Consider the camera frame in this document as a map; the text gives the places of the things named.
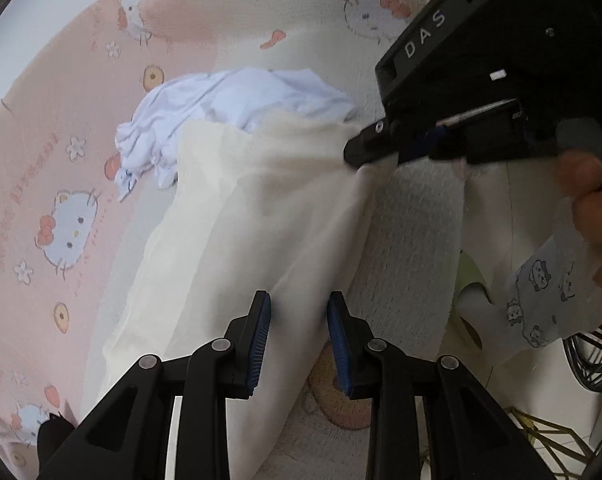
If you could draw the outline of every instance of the hello kitty face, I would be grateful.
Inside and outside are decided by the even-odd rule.
[[[346,0],[343,11],[352,32],[379,43],[398,38],[410,22],[407,6],[398,0]]]
[[[510,322],[510,326],[514,326],[516,323],[523,323],[523,311],[516,300],[508,303],[508,321]]]
[[[552,279],[552,275],[547,271],[545,262],[536,260],[532,264],[528,278],[534,286],[534,290],[538,292],[547,286],[547,283]]]
[[[570,270],[567,270],[561,277],[559,290],[561,291],[561,301],[568,301],[569,298],[574,298],[574,290],[572,289],[572,271],[574,263],[570,265]]]
[[[127,31],[139,43],[147,44],[152,33],[143,24],[139,10],[140,3],[141,0],[121,0],[121,8],[118,10],[118,28]]]
[[[542,346],[547,345],[547,341],[545,339],[545,335],[543,335],[543,330],[540,329],[538,325],[534,325],[532,330],[530,331],[529,343],[534,348],[540,348]]]
[[[91,192],[60,191],[54,199],[52,214],[40,219],[36,246],[64,278],[65,271],[75,266],[83,253],[97,207],[97,197]]]
[[[17,438],[28,446],[36,446],[38,429],[50,414],[40,406],[35,404],[25,404],[17,406],[17,413],[12,414],[12,430],[15,431]]]

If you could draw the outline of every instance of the patterned bedding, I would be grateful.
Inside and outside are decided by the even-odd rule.
[[[0,455],[17,476],[36,475],[49,413],[94,406],[102,343],[173,195],[146,175],[117,201],[116,126],[166,80],[240,66],[311,68],[372,121],[373,67],[424,2],[99,0],[39,52],[0,101]]]

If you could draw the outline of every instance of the white fleece blanket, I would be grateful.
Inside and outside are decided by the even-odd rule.
[[[250,133],[270,110],[318,121],[345,121],[354,104],[312,70],[242,68],[187,74],[154,88],[129,123],[116,130],[121,167],[114,180],[124,199],[144,171],[154,167],[161,188],[174,183],[180,126],[187,119],[233,124]]]
[[[374,192],[396,161],[354,171],[342,150],[358,126],[286,112],[251,136],[204,121],[182,128],[177,195],[104,349],[101,392],[142,354],[177,358],[222,336],[267,290],[273,315],[259,386],[227,405],[230,474],[249,479],[325,343],[327,298],[350,286]]]

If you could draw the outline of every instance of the green object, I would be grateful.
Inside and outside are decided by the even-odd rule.
[[[481,338],[476,330],[465,319],[459,316],[459,313],[456,310],[456,298],[458,298],[464,288],[473,285],[474,283],[478,283],[482,286],[488,301],[493,303],[490,289],[487,283],[485,283],[485,278],[481,274],[479,267],[468,253],[461,251],[461,254],[459,254],[459,264],[456,268],[456,282],[454,283],[454,296],[452,297],[450,320],[466,343],[482,349]]]

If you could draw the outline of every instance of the screw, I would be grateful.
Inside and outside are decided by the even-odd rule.
[[[387,343],[385,341],[383,341],[383,339],[371,339],[367,343],[367,347],[372,352],[382,352],[383,350],[385,350],[387,348]]]
[[[144,355],[139,359],[139,366],[143,370],[149,370],[150,368],[154,368],[156,365],[156,356],[153,355]]]
[[[444,355],[441,357],[441,366],[443,368],[447,368],[448,370],[455,370],[459,367],[459,359],[453,355]]]
[[[227,339],[220,338],[212,343],[212,350],[216,350],[217,352],[223,352],[227,350],[230,346],[232,346],[232,343],[230,343]]]

